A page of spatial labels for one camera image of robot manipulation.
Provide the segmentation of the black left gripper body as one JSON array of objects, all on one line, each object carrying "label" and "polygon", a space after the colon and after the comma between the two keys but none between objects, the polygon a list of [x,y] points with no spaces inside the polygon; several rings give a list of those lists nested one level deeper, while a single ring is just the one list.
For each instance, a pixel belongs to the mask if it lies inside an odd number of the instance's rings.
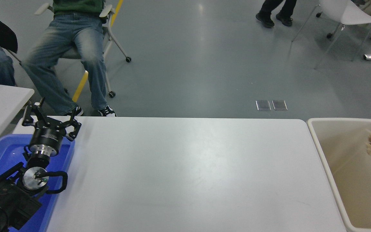
[{"label": "black left gripper body", "polygon": [[54,151],[60,151],[65,135],[66,129],[64,128],[35,126],[35,131],[29,144],[29,151],[36,151],[42,145],[51,147]]}]

